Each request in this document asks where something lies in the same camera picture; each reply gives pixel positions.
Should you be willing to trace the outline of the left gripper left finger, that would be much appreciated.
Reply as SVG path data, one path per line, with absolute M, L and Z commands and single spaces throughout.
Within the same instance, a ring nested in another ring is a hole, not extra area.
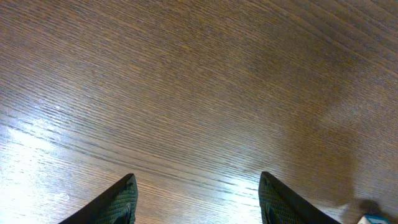
M 135 175 L 127 174 L 60 224 L 134 224 L 137 199 Z

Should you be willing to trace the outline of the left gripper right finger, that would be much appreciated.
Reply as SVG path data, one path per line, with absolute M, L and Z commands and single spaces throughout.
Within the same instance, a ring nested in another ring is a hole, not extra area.
M 263 224 L 339 224 L 269 172 L 262 172 L 259 204 Z

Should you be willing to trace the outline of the green picture wooden block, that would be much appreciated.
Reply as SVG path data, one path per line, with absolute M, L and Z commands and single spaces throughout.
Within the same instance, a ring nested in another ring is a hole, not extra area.
M 363 215 L 357 224 L 390 224 L 386 218 L 375 215 Z

